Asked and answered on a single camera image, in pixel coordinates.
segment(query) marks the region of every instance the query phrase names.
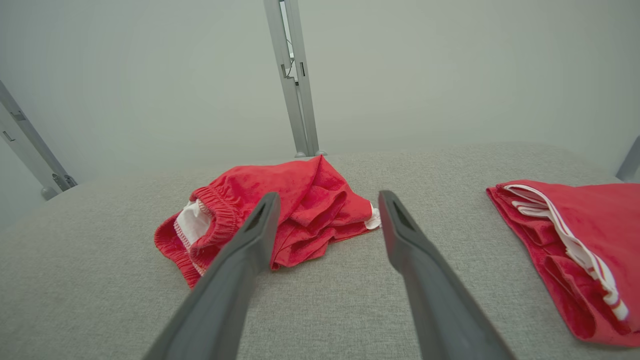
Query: red garment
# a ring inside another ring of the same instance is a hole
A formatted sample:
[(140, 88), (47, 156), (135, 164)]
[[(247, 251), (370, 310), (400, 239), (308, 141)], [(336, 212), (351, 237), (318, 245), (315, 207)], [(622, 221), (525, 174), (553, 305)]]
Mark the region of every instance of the red garment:
[(640, 184), (517, 180), (487, 194), (576, 337), (640, 346)]
[(368, 231), (365, 221), (372, 216), (371, 203), (351, 191), (325, 158), (317, 156), (308, 161), (228, 170), (191, 194), (190, 201), (198, 201), (200, 214), (211, 219), (206, 233), (193, 244), (188, 242), (182, 233), (185, 229), (176, 221), (177, 213), (156, 230), (156, 247), (178, 265), (193, 288), (268, 192), (280, 194), (273, 270), (319, 258), (329, 243)]

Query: fabric fold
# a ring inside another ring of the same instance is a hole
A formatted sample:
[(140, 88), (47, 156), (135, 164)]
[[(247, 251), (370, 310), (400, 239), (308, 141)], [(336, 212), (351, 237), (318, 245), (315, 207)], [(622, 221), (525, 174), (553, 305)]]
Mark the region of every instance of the fabric fold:
[(178, 265), (192, 288), (268, 192), (280, 194), (273, 270), (319, 258), (329, 243), (380, 225), (379, 211), (318, 156), (228, 170), (209, 186), (195, 190), (187, 206), (157, 229), (156, 246)]
[(581, 340), (640, 346), (640, 184), (488, 188)]

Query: white backdrop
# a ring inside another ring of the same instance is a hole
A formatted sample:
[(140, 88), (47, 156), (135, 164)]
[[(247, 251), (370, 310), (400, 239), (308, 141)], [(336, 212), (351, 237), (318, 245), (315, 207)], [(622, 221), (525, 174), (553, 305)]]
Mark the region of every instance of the white backdrop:
[(80, 183), (296, 152), (260, 0), (6, 0), (0, 54)]
[(523, 140), (615, 174), (640, 135), (640, 1), (298, 1), (329, 154)]

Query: red cloth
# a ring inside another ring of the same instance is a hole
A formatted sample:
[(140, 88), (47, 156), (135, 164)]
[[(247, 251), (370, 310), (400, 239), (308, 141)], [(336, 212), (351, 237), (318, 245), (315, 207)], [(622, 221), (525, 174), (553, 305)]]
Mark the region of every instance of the red cloth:
[[(517, 180), (487, 194), (527, 247), (576, 337), (640, 346), (640, 184), (572, 187)], [(579, 264), (585, 255), (593, 266)]]
[(180, 268), (190, 288), (231, 240), (262, 196), (280, 194), (280, 218), (271, 268), (294, 266), (324, 255), (327, 245), (366, 233), (371, 203), (356, 195), (346, 180), (317, 156), (275, 166), (234, 167), (191, 194), (211, 215), (204, 236), (190, 245), (180, 238), (179, 212), (156, 230), (156, 247)]

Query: gray table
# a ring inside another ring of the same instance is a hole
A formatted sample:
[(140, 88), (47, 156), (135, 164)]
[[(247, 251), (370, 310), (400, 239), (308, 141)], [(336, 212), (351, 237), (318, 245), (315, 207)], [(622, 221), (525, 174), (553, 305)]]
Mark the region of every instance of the gray table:
[[(576, 340), (484, 189), (528, 178), (617, 180), (528, 143), (327, 157), (359, 195), (393, 190), (519, 359), (639, 359)], [(1, 359), (139, 359), (189, 293), (156, 227), (228, 168), (81, 184), (0, 234)], [(402, 278), (381, 231), (259, 277), (239, 359), (418, 359)]]

